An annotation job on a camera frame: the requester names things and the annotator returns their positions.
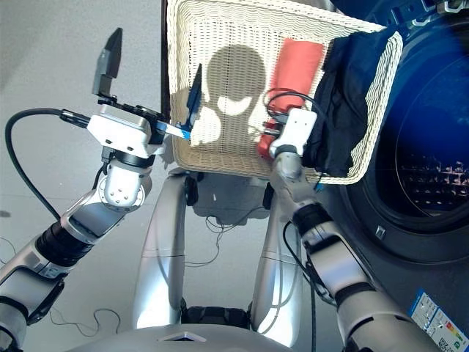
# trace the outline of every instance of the black connector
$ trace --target black connector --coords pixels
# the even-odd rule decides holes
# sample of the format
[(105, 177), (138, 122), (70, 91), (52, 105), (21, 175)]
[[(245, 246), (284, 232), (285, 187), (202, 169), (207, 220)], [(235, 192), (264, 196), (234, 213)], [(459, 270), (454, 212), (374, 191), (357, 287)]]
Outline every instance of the black connector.
[(62, 121), (71, 123), (72, 125), (78, 126), (80, 128), (86, 128), (88, 126), (89, 121), (91, 120), (89, 117), (67, 110), (62, 109), (62, 113), (60, 114), (60, 119)]

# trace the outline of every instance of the wire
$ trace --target wire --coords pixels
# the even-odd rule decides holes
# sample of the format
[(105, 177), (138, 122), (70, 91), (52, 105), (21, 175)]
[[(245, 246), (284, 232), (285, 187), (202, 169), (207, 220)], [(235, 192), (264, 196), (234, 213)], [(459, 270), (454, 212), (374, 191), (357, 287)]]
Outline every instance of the wire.
[[(109, 308), (98, 308), (96, 309), (94, 312), (93, 312), (93, 318), (95, 319), (95, 322), (96, 322), (96, 328), (92, 328), (91, 326), (88, 326), (86, 324), (83, 324), (83, 323), (74, 323), (74, 322), (70, 322), (70, 321), (66, 321), (65, 318), (64, 318), (64, 315), (62, 314), (62, 312), (60, 312), (57, 308), (54, 308), (52, 307), (52, 309), (54, 311), (57, 312), (57, 314), (59, 315), (59, 317), (62, 319), (63, 323), (58, 323), (56, 322), (53, 318), (52, 318), (52, 312), (51, 310), (49, 311), (49, 317), (51, 318), (51, 322), (53, 325), (57, 325), (57, 326), (66, 326), (66, 325), (73, 325), (77, 328), (77, 330), (80, 332), (81, 335), (85, 336), (85, 337), (95, 337), (101, 330), (101, 323), (100, 321), (97, 319), (97, 314), (99, 312), (110, 312), (112, 314), (114, 314), (116, 317), (117, 317), (117, 326), (116, 326), (116, 330), (115, 330), (115, 333), (118, 334), (119, 333), (119, 327), (121, 325), (121, 318), (120, 318), (120, 315), (119, 313), (117, 313), (116, 311), (112, 310), (112, 309), (109, 309)], [(94, 330), (95, 332), (91, 333), (91, 334), (87, 334), (85, 333), (82, 328), (87, 328), (89, 330)]]
[(53, 206), (47, 201), (46, 198), (37, 190), (36, 187), (32, 184), (30, 179), (26, 176), (26, 173), (24, 172), (23, 168), (21, 167), (18, 158), (16, 158), (15, 150), (13, 148), (13, 143), (12, 143), (12, 129), (15, 123), (17, 123), (19, 120), (23, 119), (24, 117), (28, 116), (33, 116), (33, 115), (56, 115), (60, 116), (62, 114), (62, 110), (58, 109), (29, 109), (29, 110), (24, 110), (20, 111), (8, 120), (6, 126), (5, 126), (5, 143), (7, 144), (7, 151), (8, 155), (13, 163), (13, 166), (15, 167), (16, 171), (20, 175), (20, 177), (23, 179), (24, 183), (28, 186), (28, 188), (31, 190), (32, 193), (38, 198), (41, 203), (44, 204), (44, 206), (49, 210), (49, 212), (52, 214), (52, 216), (56, 219), (60, 219), (59, 213), (56, 212), (56, 210), (53, 208)]
[(282, 237), (284, 239), (285, 246), (288, 248), (290, 254), (293, 256), (293, 259), (295, 259), (295, 262), (298, 264), (298, 266), (300, 266), (301, 270), (303, 271), (303, 277), (305, 277), (305, 278), (309, 277), (310, 278), (308, 283), (314, 288), (314, 291), (316, 292), (316, 294), (325, 303), (330, 304), (332, 306), (335, 306), (336, 302), (334, 301), (333, 298), (331, 298), (329, 296), (329, 292), (327, 291), (327, 289), (325, 287), (323, 287), (322, 285), (320, 285), (319, 283), (313, 281), (313, 279), (311, 278), (311, 275), (309, 275), (309, 270), (302, 264), (301, 260), (296, 255), (295, 251), (293, 251), (292, 247), (289, 245), (289, 243), (287, 241), (286, 233), (287, 233), (287, 228), (291, 223), (292, 223), (291, 221), (288, 221), (284, 226), (284, 231), (282, 232)]
[(93, 187), (91, 189), (96, 189), (97, 188), (97, 184), (100, 181), (100, 176), (101, 176), (101, 173), (103, 172), (104, 167), (105, 167), (104, 165), (101, 166), (100, 169), (97, 171), (96, 176), (95, 176), (95, 181), (94, 181)]
[[(267, 91), (267, 93), (269, 92), (272, 92), (273, 90), (276, 90), (276, 88), (273, 88), (273, 89), (270, 89)], [(303, 94), (303, 93), (299, 93), (299, 92), (296, 92), (292, 89), (277, 89), (277, 90), (283, 90), (284, 92), (282, 93), (279, 93), (277, 95), (274, 95), (271, 99), (269, 99), (269, 101), (267, 102), (267, 105), (265, 106), (265, 108), (267, 109), (267, 113), (270, 117), (272, 117), (273, 119), (276, 118), (277, 114), (284, 114), (284, 113), (281, 113), (281, 112), (278, 112), (278, 111), (274, 111), (273, 108), (270, 106), (270, 104), (277, 98), (281, 98), (281, 97), (285, 97), (285, 96), (295, 96), (295, 97), (299, 97), (299, 98), (302, 98), (304, 100), (307, 100), (309, 103), (311, 103), (311, 111), (313, 112), (316, 112), (317, 113), (317, 116), (326, 124), (328, 125), (329, 129), (332, 130), (332, 126), (330, 125), (330, 120), (328, 119), (328, 116), (327, 114), (324, 112), (324, 110), (322, 110), (322, 107), (320, 104), (318, 104), (318, 102), (316, 102), (315, 99), (311, 98), (309, 95), (306, 95), (306, 94)], [(321, 172), (316, 184), (314, 185), (314, 190), (317, 191), (317, 187), (318, 185), (320, 184), (320, 181), (322, 179), (322, 177), (324, 176), (324, 174), (329, 170), (329, 166), (330, 166), (330, 156), (332, 153), (328, 153), (328, 157), (325, 161), (325, 166), (324, 166), (324, 169), (323, 171)]]
[(298, 256), (293, 251), (292, 247), (289, 245), (287, 241), (287, 229), (291, 223), (292, 223), (291, 221), (288, 221), (285, 224), (284, 230), (282, 232), (282, 237), (284, 239), (285, 246), (288, 248), (290, 254), (295, 259), (295, 262), (298, 264), (298, 266), (300, 266), (301, 270), (303, 271), (303, 277), (309, 283), (309, 290), (311, 293), (311, 352), (315, 352), (316, 351), (316, 301), (314, 299), (315, 287), (314, 287), (314, 283), (310, 279), (308, 279), (307, 270), (305, 266), (301, 263), (300, 259), (298, 258)]
[[(217, 249), (217, 252), (215, 253), (215, 256), (212, 259), (207, 260), (206, 262), (186, 261), (186, 262), (184, 262), (185, 266), (188, 267), (188, 268), (201, 268), (202, 266), (206, 266), (206, 265), (209, 265), (209, 264), (213, 263), (218, 258), (218, 255), (220, 254), (220, 241), (223, 238), (223, 235), (225, 233), (227, 233), (228, 231), (233, 230), (236, 226), (238, 226), (242, 221), (244, 221), (244, 219), (246, 219), (254, 211), (259, 210), (259, 209), (263, 209), (263, 208), (264, 207), (262, 207), (262, 206), (252, 208), (249, 212), (247, 212), (245, 215), (243, 215), (243, 217), (241, 217), (241, 219), (236, 221), (233, 225), (229, 225), (229, 226), (226, 226), (220, 220), (220, 218), (218, 218), (217, 216), (214, 216), (214, 215), (207, 216), (205, 218), (205, 226), (207, 227), (207, 229), (210, 232), (213, 232), (217, 235), (217, 238), (216, 238), (216, 241), (215, 241), (215, 247)], [(219, 224), (211, 222), (210, 218), (214, 218)]]
[[(10, 240), (8, 240), (8, 239), (5, 238), (5, 237), (0, 237), (0, 240), (3, 240), (3, 241), (5, 241), (5, 242), (7, 242), (7, 243), (10, 245), (10, 247), (12, 247), (13, 253), (16, 255), (15, 246), (13, 246), (13, 243), (11, 243)], [(4, 264), (4, 265), (7, 264), (7, 262), (5, 262), (4, 260), (2, 260), (1, 258), (0, 258), (0, 263), (1, 263), (1, 264)]]

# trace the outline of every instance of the black cable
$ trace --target black cable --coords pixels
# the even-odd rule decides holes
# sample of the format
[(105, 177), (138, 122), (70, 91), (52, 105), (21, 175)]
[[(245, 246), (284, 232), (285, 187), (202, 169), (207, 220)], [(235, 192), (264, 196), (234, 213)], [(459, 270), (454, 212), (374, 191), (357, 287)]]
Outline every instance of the black cable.
[(20, 111), (8, 120), (7, 125), (5, 126), (5, 143), (7, 144), (7, 151), (8, 155), (10, 156), (10, 159), (13, 163), (13, 166), (15, 167), (16, 171), (20, 175), (20, 177), (23, 179), (24, 183), (28, 186), (28, 188), (34, 193), (34, 195), (38, 198), (41, 203), (44, 204), (44, 206), (51, 212), (53, 217), (56, 220), (60, 219), (59, 213), (56, 212), (56, 210), (53, 208), (53, 206), (47, 201), (46, 198), (37, 190), (36, 187), (32, 184), (30, 179), (26, 176), (26, 173), (24, 172), (23, 168), (21, 167), (18, 158), (16, 158), (15, 150), (13, 148), (13, 143), (12, 143), (12, 129), (13, 126), (15, 125), (16, 122), (19, 120), (23, 119), (24, 117), (28, 116), (34, 116), (34, 115), (56, 115), (56, 116), (61, 116), (62, 115), (62, 110), (58, 109), (29, 109), (29, 110), (24, 110)]
[[(272, 103), (272, 101), (274, 101), (275, 99), (280, 98), (280, 97), (295, 96), (295, 97), (299, 97), (299, 98), (302, 98), (304, 100), (307, 100), (309, 103), (311, 103), (311, 111), (316, 112), (317, 116), (325, 124), (328, 125), (329, 129), (332, 130), (332, 126), (330, 125), (330, 120), (328, 119), (327, 114), (324, 112), (324, 110), (322, 110), (322, 107), (318, 104), (318, 102), (316, 102), (315, 99), (311, 98), (309, 95), (299, 93), (299, 92), (296, 92), (294, 90), (288, 90), (288, 89), (281, 89), (281, 90), (286, 90), (286, 92), (282, 92), (282, 93), (279, 93), (277, 95), (274, 95), (271, 99), (269, 99), (269, 101), (266, 105), (267, 113), (270, 117), (275, 119), (277, 114), (280, 114), (280, 115), (284, 114), (282, 112), (272, 110), (272, 108), (270, 107), (270, 104)], [(324, 176), (325, 171), (327, 171), (329, 169), (329, 166), (330, 166), (330, 158), (328, 157), (326, 162), (325, 162), (324, 171), (321, 172), (316, 184), (314, 185), (314, 190), (315, 191), (317, 191), (317, 186), (320, 184), (320, 181), (321, 181), (322, 177)]]
[(100, 169), (97, 171), (96, 176), (95, 176), (95, 181), (93, 183), (93, 187), (91, 189), (96, 189), (97, 188), (97, 183), (100, 181), (100, 176), (101, 173), (103, 172), (104, 165), (100, 167)]
[(269, 99), (269, 102), (267, 103), (267, 112), (268, 113), (271, 112), (274, 115), (274, 116), (272, 116), (272, 115), (269, 114), (269, 116), (275, 118), (275, 114), (278, 113), (277, 111), (273, 111), (271, 109), (270, 104), (275, 99), (280, 98), (280, 97), (286, 97), (286, 96), (294, 96), (294, 97), (299, 97), (299, 98), (302, 98), (304, 100), (307, 100), (309, 103), (311, 103), (311, 111), (316, 112), (316, 114), (318, 115), (318, 117), (320, 119), (322, 119), (324, 122), (328, 123), (327, 115), (325, 114), (324, 110), (322, 110), (322, 107), (318, 104), (318, 102), (316, 102), (315, 99), (311, 98), (309, 95), (299, 93), (299, 92), (295, 92), (295, 91), (278, 93), (277, 95), (274, 95), (271, 99)]
[(321, 298), (322, 301), (324, 301), (325, 303), (327, 304), (330, 304), (332, 306), (335, 306), (336, 303), (335, 301), (333, 300), (333, 298), (331, 298), (329, 295), (328, 295), (328, 291), (323, 288), (321, 286), (321, 288), (323, 288), (323, 291), (321, 292), (320, 291), (320, 285), (317, 283), (317, 282), (314, 282), (312, 279), (311, 279), (311, 275), (309, 275), (309, 271), (307, 268), (305, 268), (305, 266), (302, 264), (301, 260), (298, 258), (298, 256), (296, 255), (295, 251), (293, 251), (292, 247), (289, 245), (288, 241), (287, 241), (287, 228), (288, 226), (291, 224), (292, 222), (291, 221), (288, 221), (285, 226), (284, 226), (284, 231), (282, 232), (282, 237), (284, 239), (284, 243), (285, 243), (285, 246), (288, 248), (290, 254), (293, 256), (293, 259), (295, 259), (295, 262), (298, 264), (298, 266), (301, 267), (301, 270), (303, 271), (303, 277), (309, 277), (310, 280), (308, 281), (308, 283), (314, 288), (314, 291), (316, 292), (316, 294)]

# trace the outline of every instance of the blue washing machine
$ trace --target blue washing machine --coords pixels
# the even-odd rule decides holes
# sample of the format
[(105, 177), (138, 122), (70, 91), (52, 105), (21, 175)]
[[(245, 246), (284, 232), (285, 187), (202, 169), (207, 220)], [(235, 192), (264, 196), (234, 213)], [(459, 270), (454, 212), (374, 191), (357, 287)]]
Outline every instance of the blue washing machine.
[(322, 197), (402, 307), (424, 291), (469, 336), (469, 1), (334, 4), (405, 46), (368, 172)]

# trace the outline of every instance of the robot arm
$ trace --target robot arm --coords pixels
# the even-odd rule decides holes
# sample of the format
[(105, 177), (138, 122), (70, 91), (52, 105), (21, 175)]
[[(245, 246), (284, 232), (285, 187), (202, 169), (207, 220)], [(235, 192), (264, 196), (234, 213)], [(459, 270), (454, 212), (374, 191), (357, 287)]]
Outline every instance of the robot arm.
[[(315, 119), (313, 114), (303, 118)], [(344, 351), (439, 351), (373, 282), (339, 227), (316, 201), (301, 166), (302, 152), (293, 144), (276, 146), (270, 184), (285, 216), (300, 233), (311, 281), (322, 285), (337, 303)]]
[(122, 29), (117, 29), (98, 57), (92, 91), (99, 97), (99, 113), (89, 119), (62, 110), (60, 116), (65, 122), (87, 128), (103, 146), (106, 176), (0, 269), (0, 352), (20, 351), (26, 327), (48, 313), (77, 262), (125, 214), (143, 204), (152, 188), (149, 174), (155, 155), (163, 151), (164, 135), (190, 138), (191, 116), (200, 99), (201, 68), (189, 93), (188, 121), (172, 126), (163, 115), (143, 106), (120, 104), (111, 95), (121, 47)]
[[(135, 134), (139, 125), (131, 122), (130, 118), (124, 120), (126, 114), (121, 114), (120, 118), (116, 114), (111, 117), (109, 108), (104, 106), (98, 115), (93, 116), (88, 129), (93, 133), (96, 120), (119, 123), (122, 137), (114, 136), (115, 144), (126, 142), (127, 136)], [(133, 145), (140, 146), (142, 150), (145, 147), (142, 142)], [(153, 158), (151, 155), (142, 158), (114, 150), (107, 166), (107, 176), (97, 188), (82, 196), (58, 222), (36, 236), (0, 269), (0, 341), (3, 342), (0, 351), (10, 346), (21, 347), (26, 326), (47, 314), (64, 288), (64, 278), (77, 262), (125, 214), (140, 207), (151, 189), (149, 174)]]

